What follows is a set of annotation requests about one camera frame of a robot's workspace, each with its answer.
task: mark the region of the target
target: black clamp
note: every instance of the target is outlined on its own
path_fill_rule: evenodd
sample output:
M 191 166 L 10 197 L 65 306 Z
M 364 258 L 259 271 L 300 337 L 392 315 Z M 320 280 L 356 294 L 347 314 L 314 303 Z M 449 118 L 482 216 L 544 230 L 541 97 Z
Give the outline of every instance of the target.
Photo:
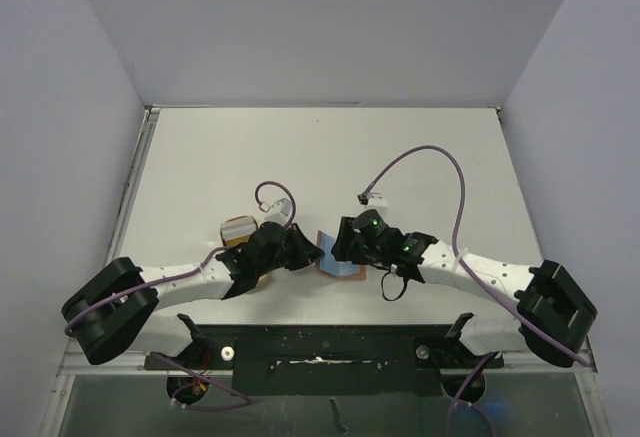
M 526 290 L 515 293 L 518 312 L 544 333 L 577 352 L 587 337 L 598 311 L 560 264 L 545 260 L 531 267 L 533 279 Z M 538 357 L 558 367 L 571 367 L 573 360 L 525 326 L 520 327 L 527 345 Z
M 128 257 L 115 259 L 64 304 L 63 317 L 69 322 L 100 300 L 143 284 L 140 270 Z M 103 364 L 129 348 L 157 305 L 155 289 L 139 290 L 88 314 L 73 329 L 73 336 L 89 363 Z

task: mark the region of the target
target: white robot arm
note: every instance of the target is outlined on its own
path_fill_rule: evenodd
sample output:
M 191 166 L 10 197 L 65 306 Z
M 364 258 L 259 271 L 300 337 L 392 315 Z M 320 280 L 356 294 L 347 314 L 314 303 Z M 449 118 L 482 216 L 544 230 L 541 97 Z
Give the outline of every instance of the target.
M 500 300 L 517 308 L 517 315 L 535 326 L 520 326 L 521 320 L 468 319 L 460 342 L 474 355 L 529 348 L 547 362 L 569 367 L 573 359 L 547 342 L 546 334 L 559 346 L 577 352 L 597 311 L 561 265 L 545 260 L 539 267 L 498 262 L 461 252 L 421 232 L 402 233 L 389 227 L 375 208 L 358 217 L 343 217 L 332 254 L 338 261 L 372 265 L 403 279 L 404 295 L 411 280 L 448 285 L 462 292 Z M 476 279 L 469 271 L 473 269 Z
M 214 249 L 200 264 L 137 267 L 121 257 L 62 307 L 65 333 L 78 340 L 94 365 L 126 350 L 174 357 L 189 346 L 197 328 L 187 316 L 159 316 L 156 310 L 199 299 L 229 299 L 253 289 L 275 269 L 301 269 L 323 256 L 297 224 L 285 228 L 267 221 L 247 242 Z

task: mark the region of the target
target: white table surface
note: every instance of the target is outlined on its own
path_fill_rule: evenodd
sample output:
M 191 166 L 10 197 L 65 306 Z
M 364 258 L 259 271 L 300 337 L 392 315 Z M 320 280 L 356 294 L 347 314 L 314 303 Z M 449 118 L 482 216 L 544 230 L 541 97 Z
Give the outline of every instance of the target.
M 467 181 L 461 248 L 496 260 L 538 264 L 540 252 L 493 109 L 162 109 L 120 255 L 137 265 L 200 261 L 221 222 L 260 212 L 257 183 L 277 180 L 298 203 L 315 241 L 357 215 L 356 195 L 401 152 L 421 144 L 449 150 Z M 435 152 L 407 158 L 376 187 L 389 200 L 386 221 L 450 242 L 459 185 Z M 274 201 L 282 194 L 263 189 Z M 337 281 L 315 268 L 281 270 L 264 288 L 228 301 L 162 310 L 198 324 L 438 324 L 460 313 L 505 315 L 496 304 L 438 285 L 409 284 L 398 302 L 380 296 L 381 273 Z M 388 293 L 400 279 L 387 279 Z

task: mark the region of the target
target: white wall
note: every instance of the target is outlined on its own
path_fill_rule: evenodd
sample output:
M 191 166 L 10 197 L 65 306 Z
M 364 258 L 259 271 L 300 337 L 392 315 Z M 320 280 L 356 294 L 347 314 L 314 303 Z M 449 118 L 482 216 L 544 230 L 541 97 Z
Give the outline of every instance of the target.
M 147 104 L 501 105 L 562 0 L 89 0 Z
M 600 314 L 591 337 L 613 435 L 637 436 L 640 0 L 565 0 L 504 110 L 547 258 Z
M 86 0 L 0 0 L 0 434 L 38 431 L 142 106 Z

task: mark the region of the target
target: black mounting plate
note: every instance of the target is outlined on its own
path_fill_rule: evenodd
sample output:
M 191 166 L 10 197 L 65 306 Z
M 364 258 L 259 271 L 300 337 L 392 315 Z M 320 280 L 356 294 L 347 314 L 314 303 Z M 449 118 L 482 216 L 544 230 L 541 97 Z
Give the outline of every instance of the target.
M 248 395 L 442 395 L 440 369 L 472 369 L 480 360 L 460 342 L 469 314 L 452 325 L 198 326 L 211 352 L 210 369 L 233 370 L 233 388 Z M 221 350 L 235 357 L 225 362 Z M 426 346 L 427 359 L 417 349 Z M 200 369 L 203 347 L 176 360 Z M 489 367 L 502 367 L 502 358 Z M 147 370 L 170 367 L 148 357 Z

